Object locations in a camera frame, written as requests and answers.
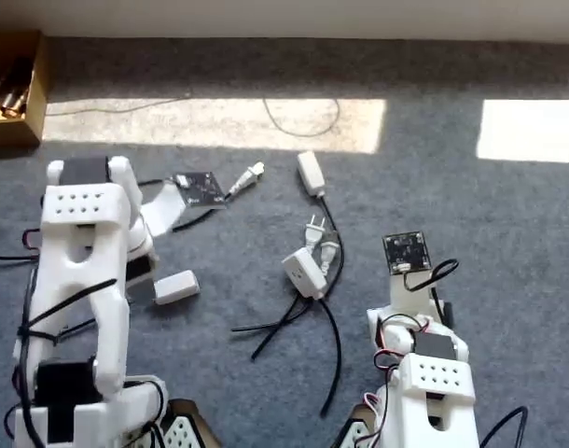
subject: circuit board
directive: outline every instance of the circuit board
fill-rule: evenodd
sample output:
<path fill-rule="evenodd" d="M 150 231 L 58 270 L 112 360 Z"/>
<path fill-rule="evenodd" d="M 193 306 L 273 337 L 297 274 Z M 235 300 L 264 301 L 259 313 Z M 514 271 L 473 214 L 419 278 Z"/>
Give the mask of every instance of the circuit board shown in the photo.
<path fill-rule="evenodd" d="M 213 173 L 177 173 L 173 182 L 189 208 L 224 208 L 225 194 Z"/>
<path fill-rule="evenodd" d="M 423 232 L 410 231 L 382 238 L 391 275 L 415 273 L 431 268 Z"/>

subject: power adapter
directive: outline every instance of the power adapter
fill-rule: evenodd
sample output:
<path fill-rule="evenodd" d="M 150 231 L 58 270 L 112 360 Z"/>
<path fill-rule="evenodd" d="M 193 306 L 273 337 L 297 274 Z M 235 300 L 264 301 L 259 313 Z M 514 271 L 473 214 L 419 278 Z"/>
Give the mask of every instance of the power adapter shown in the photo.
<path fill-rule="evenodd" d="M 310 196 L 318 198 L 324 196 L 326 181 L 322 169 L 313 151 L 302 152 L 297 155 L 299 174 L 303 185 Z"/>
<path fill-rule="evenodd" d="M 326 278 L 307 247 L 286 257 L 283 266 L 286 275 L 303 297 L 317 300 L 324 297 Z"/>

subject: cable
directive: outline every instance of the cable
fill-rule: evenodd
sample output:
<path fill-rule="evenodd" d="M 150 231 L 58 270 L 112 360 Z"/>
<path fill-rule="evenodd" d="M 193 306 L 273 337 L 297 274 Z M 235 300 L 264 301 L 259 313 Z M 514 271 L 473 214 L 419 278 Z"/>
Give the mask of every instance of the cable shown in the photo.
<path fill-rule="evenodd" d="M 285 321 L 286 324 L 290 324 L 291 322 L 293 322 L 298 317 L 301 317 L 302 315 L 307 313 L 308 310 L 312 307 L 313 302 L 314 302 L 313 299 L 303 298 L 303 300 L 305 300 L 305 302 L 303 303 L 303 306 L 296 313 L 294 313 L 293 315 L 289 316 L 286 319 L 286 321 Z M 230 331 L 237 333 L 240 331 L 254 331 L 256 329 L 271 329 L 272 327 L 276 327 L 279 323 L 280 323 L 280 320 L 277 320 L 276 322 L 270 322 L 269 324 L 252 325 L 249 327 L 236 327 L 234 329 L 231 329 Z"/>
<path fill-rule="evenodd" d="M 264 105 L 264 108 L 266 109 L 266 113 L 268 114 L 270 121 L 272 122 L 272 124 L 274 125 L 274 127 L 276 129 L 278 129 L 281 133 L 285 133 L 285 134 L 291 135 L 293 137 L 303 137 L 303 138 L 319 137 L 320 135 L 324 135 L 325 133 L 329 133 L 330 131 L 332 131 L 334 129 L 334 127 L 337 125 L 337 123 L 339 122 L 339 119 L 340 119 L 340 103 L 339 103 L 339 100 L 334 99 L 334 98 L 332 99 L 332 102 L 334 103 L 334 105 L 337 108 L 336 115 L 334 116 L 334 119 L 332 120 L 332 122 L 330 124 L 328 124 L 328 126 L 326 126 L 322 131 L 319 131 L 317 133 L 294 133 L 291 131 L 287 131 L 280 124 L 278 124 L 278 122 L 276 121 L 276 119 L 272 115 L 272 112 L 270 111 L 270 107 L 268 106 L 268 101 L 266 100 L 266 98 L 262 98 L 262 103 Z"/>
<path fill-rule="evenodd" d="M 271 339 L 274 337 L 274 335 L 278 332 L 278 330 L 281 329 L 285 325 L 285 321 L 288 318 L 288 315 L 290 315 L 292 313 L 293 309 L 295 308 L 295 306 L 299 302 L 299 297 L 301 297 L 300 294 L 297 294 L 295 296 L 295 299 L 291 303 L 291 306 L 288 307 L 288 309 L 286 310 L 286 313 L 284 313 L 283 317 L 281 317 L 280 322 L 271 329 L 270 333 L 268 333 L 268 335 L 264 338 L 264 340 L 259 344 L 257 349 L 254 350 L 254 353 L 251 354 L 251 360 L 252 361 L 256 360 L 256 358 L 259 356 L 259 354 L 262 352 L 262 350 L 264 350 L 266 345 L 268 345 L 268 343 L 271 341 Z"/>
<path fill-rule="evenodd" d="M 88 319 L 88 320 L 86 320 L 80 324 L 77 324 L 73 327 L 69 327 L 68 329 L 64 329 L 57 336 L 57 340 L 60 341 L 62 339 L 68 338 L 72 334 L 75 334 L 78 331 L 80 331 L 81 329 L 84 329 L 85 327 L 89 327 L 90 325 L 95 324 L 95 323 L 96 323 L 96 319 L 92 318 L 92 319 Z"/>
<path fill-rule="evenodd" d="M 384 412 L 382 413 L 382 421 L 380 423 L 380 426 L 371 434 L 367 434 L 367 436 L 362 436 L 362 437 L 356 439 L 354 442 L 354 448 L 357 448 L 357 445 L 359 443 L 361 443 L 362 441 L 368 441 L 369 439 L 372 439 L 372 441 L 369 443 L 368 448 L 372 448 L 376 445 L 376 443 L 378 442 L 378 440 L 382 436 L 382 430 L 384 428 L 384 423 L 386 422 L 386 415 L 388 414 L 388 394 L 389 394 L 388 386 L 390 383 L 390 377 L 391 377 L 394 369 L 398 369 L 398 364 L 391 366 L 389 368 L 388 372 L 386 373 L 386 378 L 385 378 L 386 396 L 384 399 Z M 368 407 L 372 411 L 374 411 L 374 408 L 372 406 L 368 405 Z M 375 416 L 374 416 L 374 424 L 375 424 L 377 419 L 378 419 L 378 415 L 376 413 L 374 413 L 374 414 L 375 414 Z"/>
<path fill-rule="evenodd" d="M 15 411 L 17 408 L 20 407 L 20 404 L 14 404 L 13 406 L 11 406 L 9 408 L 9 410 L 5 413 L 5 417 L 3 417 L 3 426 L 5 427 L 5 432 L 8 435 L 8 437 L 14 441 L 15 440 L 15 434 L 13 434 L 13 431 L 11 430 L 11 427 L 8 424 L 8 419 L 11 416 L 11 414 L 13 413 L 13 411 Z"/>
<path fill-rule="evenodd" d="M 0 261 L 35 261 L 38 259 L 37 255 L 23 255 L 23 256 L 2 256 Z"/>
<path fill-rule="evenodd" d="M 523 443 L 523 437 L 525 435 L 525 427 L 527 426 L 527 416 L 529 415 L 529 410 L 527 406 L 519 406 L 507 415 L 505 415 L 502 420 L 494 425 L 490 430 L 488 435 L 483 438 L 483 441 L 479 444 L 479 448 L 485 448 L 488 445 L 490 439 L 496 435 L 496 433 L 512 418 L 520 414 L 519 429 L 517 430 L 517 439 L 515 439 L 514 448 L 520 448 Z"/>
<path fill-rule="evenodd" d="M 145 437 L 146 434 L 148 434 L 148 433 L 150 433 L 152 435 L 152 438 L 151 438 L 151 442 L 152 442 L 151 447 L 152 448 L 154 448 L 156 446 L 155 441 L 158 441 L 160 448 L 166 448 L 166 445 L 164 443 L 164 439 L 162 438 L 162 433 L 160 432 L 160 428 L 159 428 L 158 424 L 156 423 L 157 421 L 160 420 L 160 418 L 162 417 L 162 412 L 164 411 L 165 397 L 164 397 L 164 394 L 162 393 L 162 388 L 160 387 L 160 385 L 155 381 L 147 380 L 147 381 L 128 382 L 124 385 L 124 387 L 133 387 L 135 385 L 146 385 L 146 384 L 153 385 L 156 388 L 156 390 L 158 391 L 158 395 L 160 397 L 160 405 L 159 405 L 158 413 L 156 414 L 156 417 L 154 417 L 152 420 L 147 422 L 142 427 L 142 430 L 141 430 L 139 436 L 137 436 L 132 441 L 129 441 L 127 444 L 123 445 L 123 448 L 127 448 L 128 446 L 132 446 L 134 443 L 136 443 L 137 441 L 139 441 L 143 437 Z"/>
<path fill-rule="evenodd" d="M 337 239 L 339 240 L 339 246 L 340 246 L 339 265 L 337 266 L 337 270 L 334 274 L 334 277 L 332 278 L 332 281 L 330 282 L 330 285 L 326 289 L 326 293 L 324 295 L 324 299 L 326 299 L 327 297 L 330 296 L 330 294 L 334 290 L 334 287 L 339 282 L 340 274 L 342 273 L 342 268 L 344 266 L 344 245 L 343 245 L 342 240 L 340 238 L 339 229 L 337 228 L 336 223 L 334 222 L 334 219 L 332 218 L 332 214 L 330 213 L 330 209 L 328 208 L 328 205 L 326 203 L 326 199 L 322 196 L 321 198 L 319 198 L 319 201 L 320 201 L 320 204 L 322 205 L 322 209 L 324 210 L 324 214 L 328 218 L 328 221 L 330 223 L 330 227 L 337 234 Z M 303 308 L 301 308 L 296 314 L 288 317 L 281 327 L 283 327 L 284 325 L 288 325 L 291 322 L 300 318 L 301 316 L 305 315 L 308 311 L 310 311 L 310 308 L 312 308 L 313 302 L 314 302 L 313 300 L 307 301 L 305 303 L 305 305 L 303 306 Z M 252 326 L 248 326 L 248 327 L 238 327 L 238 328 L 232 329 L 231 331 L 239 332 L 239 331 L 254 331 L 256 329 L 272 329 L 273 327 L 279 326 L 281 323 L 281 320 L 278 320 L 276 322 L 270 322 L 269 324 L 252 325 Z"/>
<path fill-rule="evenodd" d="M 55 306 L 49 308 L 41 315 L 38 315 L 34 319 L 30 320 L 29 316 L 32 306 L 32 297 L 34 296 L 34 291 L 35 291 L 35 279 L 37 276 L 37 272 L 38 272 L 38 265 L 36 264 L 30 272 L 28 284 L 25 289 L 25 295 L 23 300 L 23 311 L 21 314 L 21 325 L 18 330 L 18 335 L 20 337 L 20 343 L 21 343 L 21 351 L 20 351 L 20 360 L 16 376 L 18 381 L 21 410 L 23 415 L 23 421 L 25 424 L 25 429 L 28 433 L 30 440 L 34 444 L 35 448 L 45 448 L 44 443 L 42 442 L 37 431 L 35 430 L 34 421 L 32 420 L 32 413 L 30 412 L 30 407 L 32 405 L 32 402 L 30 401 L 30 393 L 27 382 L 27 357 L 29 353 L 30 337 L 39 337 L 54 341 L 56 339 L 56 336 L 47 334 L 42 331 L 34 331 L 31 330 L 30 328 L 35 324 L 37 324 L 38 322 L 41 322 L 42 320 L 46 319 L 47 317 L 50 317 L 51 315 L 58 313 L 63 308 L 66 308 L 67 306 L 75 303 L 76 301 L 88 297 L 90 294 L 93 294 L 94 292 L 100 291 L 106 287 L 114 285 L 117 282 L 117 279 L 107 280 L 92 287 L 86 287 L 81 291 L 77 292 L 77 294 L 74 294 L 68 299 L 61 301 Z"/>
<path fill-rule="evenodd" d="M 156 103 L 150 103 L 148 105 L 137 105 L 135 107 L 130 107 L 128 109 L 101 109 L 98 107 L 90 107 L 87 109 L 70 110 L 69 112 L 57 112 L 52 114 L 46 114 L 46 117 L 64 117 L 68 115 L 85 114 L 88 112 L 100 112 L 103 114 L 127 114 L 129 112 L 135 112 L 137 110 L 147 109 L 149 107 L 155 107 L 157 105 L 169 105 L 171 103 L 178 103 L 180 101 L 189 100 L 190 96 L 184 96 L 181 98 L 171 98 L 168 100 L 157 101 Z"/>
<path fill-rule="evenodd" d="M 458 259 L 445 259 L 432 270 L 432 275 L 424 282 L 421 282 L 420 284 L 415 285 L 414 287 L 410 287 L 407 284 L 407 273 L 404 273 L 403 284 L 405 285 L 405 289 L 409 292 L 419 291 L 421 289 L 424 289 L 425 287 L 433 285 L 435 282 L 439 280 L 442 280 L 444 277 L 453 273 L 458 267 L 459 267 Z M 436 288 L 432 287 L 430 290 L 432 294 L 432 299 L 434 300 L 434 304 L 436 305 L 437 315 L 440 318 L 440 322 L 444 323 L 445 322 L 444 313 L 442 313 L 442 307 L 440 306 L 440 299 L 437 296 Z"/>
<path fill-rule="evenodd" d="M 323 299 L 321 299 L 318 302 L 320 303 L 320 305 L 322 305 L 322 308 L 324 308 L 324 311 L 326 311 L 326 314 L 328 315 L 328 320 L 330 321 L 330 325 L 332 326 L 332 331 L 334 332 L 334 339 L 337 345 L 337 367 L 334 370 L 334 377 L 332 378 L 332 383 L 330 384 L 330 390 L 328 390 L 326 401 L 324 402 L 324 405 L 320 410 L 320 416 L 325 417 L 326 414 L 328 413 L 328 409 L 330 408 L 330 404 L 332 404 L 332 399 L 334 399 L 334 394 L 337 391 L 337 386 L 339 385 L 340 371 L 342 370 L 342 346 L 340 344 L 339 328 L 337 327 L 336 320 L 334 320 L 334 315 L 332 315 L 330 308 L 328 308 L 328 305 Z"/>
<path fill-rule="evenodd" d="M 209 210 L 206 210 L 205 212 L 203 212 L 201 215 L 199 215 L 198 217 L 194 217 L 193 219 L 191 219 L 188 222 L 184 222 L 183 224 L 179 224 L 178 226 L 173 227 L 172 232 L 173 233 L 177 233 L 178 231 L 185 231 L 187 229 L 192 228 L 193 226 L 195 226 L 196 224 L 199 224 L 203 221 L 205 221 L 208 217 L 210 217 L 214 212 L 216 211 L 215 208 L 211 208 Z"/>
<path fill-rule="evenodd" d="M 139 181 L 137 183 L 138 187 L 146 187 L 149 185 L 158 185 L 158 184 L 163 184 L 165 181 L 170 181 L 171 179 L 147 179 L 147 180 L 142 180 Z M 231 197 L 230 193 L 225 194 L 225 202 L 228 201 Z M 187 229 L 190 229 L 191 227 L 195 226 L 196 224 L 199 224 L 203 221 L 205 221 L 208 217 L 210 217 L 216 210 L 216 208 L 211 208 L 209 210 L 204 211 L 201 215 L 199 215 L 198 217 L 194 217 L 193 219 L 191 219 L 190 221 L 184 222 L 183 224 L 179 224 L 178 226 L 175 226 L 172 228 L 172 232 L 173 233 L 177 233 L 179 231 L 185 231 Z"/>
<path fill-rule="evenodd" d="M 326 289 L 326 292 L 325 292 L 324 298 L 323 298 L 323 300 L 325 300 L 330 296 L 330 294 L 334 290 L 334 287 L 339 282 L 340 274 L 342 273 L 342 268 L 344 266 L 344 244 L 342 243 L 342 240 L 340 238 L 339 229 L 338 229 L 338 227 L 334 221 L 334 218 L 332 217 L 332 214 L 330 213 L 330 209 L 328 208 L 328 204 L 326 203 L 326 199 L 324 199 L 324 197 L 322 196 L 319 198 L 319 202 L 320 202 L 320 205 L 322 206 L 324 214 L 328 218 L 328 222 L 330 223 L 330 227 L 332 228 L 334 233 L 337 235 L 337 240 L 339 241 L 339 246 L 340 246 L 339 265 L 337 266 L 337 270 L 334 274 L 332 281 L 330 282 L 330 284 L 328 285 L 328 287 Z M 294 306 L 295 306 L 295 304 L 297 304 L 297 302 L 298 302 L 298 298 L 295 298 L 291 307 L 294 308 Z M 288 316 L 291 314 L 292 308 L 289 308 L 286 311 L 286 313 L 283 315 L 283 317 L 281 317 L 281 319 L 276 323 L 276 325 L 264 324 L 264 325 L 260 325 L 260 326 L 244 327 L 244 328 L 239 328 L 239 329 L 234 329 L 234 330 L 249 331 L 252 329 L 260 329 L 260 328 L 262 328 L 262 329 L 270 328 L 271 329 L 271 332 L 264 338 L 264 340 L 260 343 L 259 347 L 254 352 L 255 356 L 252 356 L 252 359 L 255 359 L 261 353 L 261 351 L 266 347 L 268 342 L 274 337 L 274 335 L 276 334 L 277 331 L 279 331 L 285 325 L 293 322 L 295 319 L 297 319 L 297 318 L 301 317 L 302 315 L 304 315 L 305 313 L 307 313 L 310 310 L 310 308 L 312 307 L 312 303 L 313 303 L 313 301 L 309 301 L 307 306 L 302 308 L 294 317 L 290 317 L 290 318 Z"/>

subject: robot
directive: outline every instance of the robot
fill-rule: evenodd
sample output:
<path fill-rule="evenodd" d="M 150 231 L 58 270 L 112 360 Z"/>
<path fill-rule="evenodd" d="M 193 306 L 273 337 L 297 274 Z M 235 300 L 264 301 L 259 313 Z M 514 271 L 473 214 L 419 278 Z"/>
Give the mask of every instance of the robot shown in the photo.
<path fill-rule="evenodd" d="M 451 304 L 436 292 L 458 261 L 432 268 L 420 231 L 383 242 L 391 302 L 368 310 L 368 323 L 384 385 L 364 396 L 333 446 L 478 448 L 469 350 L 452 330 Z"/>
<path fill-rule="evenodd" d="M 155 376 L 126 376 L 126 288 L 152 281 L 158 263 L 153 237 L 168 231 L 185 207 L 171 182 L 142 205 L 124 157 L 49 165 L 42 245 L 14 349 L 13 385 L 21 399 L 16 447 L 204 446 L 199 429 L 210 431 L 192 403 L 171 405 Z M 199 286 L 193 272 L 184 271 L 154 282 L 154 291 L 154 301 L 163 304 L 195 294 Z M 97 324 L 97 351 L 83 361 L 54 360 L 67 314 L 83 299 Z M 173 418 L 168 437 L 160 429 L 167 413 Z"/>

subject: power plug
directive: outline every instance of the power plug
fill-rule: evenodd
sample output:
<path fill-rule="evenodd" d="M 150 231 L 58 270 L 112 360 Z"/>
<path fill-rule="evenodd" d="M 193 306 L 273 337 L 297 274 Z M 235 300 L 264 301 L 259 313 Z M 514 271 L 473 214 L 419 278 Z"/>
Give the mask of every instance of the power plug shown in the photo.
<path fill-rule="evenodd" d="M 286 275 L 303 297 L 317 300 L 324 297 L 326 278 L 307 247 L 286 257 L 283 266 Z"/>
<path fill-rule="evenodd" d="M 305 189 L 310 196 L 318 198 L 324 196 L 326 181 L 322 169 L 313 151 L 302 152 L 297 155 L 299 174 Z"/>

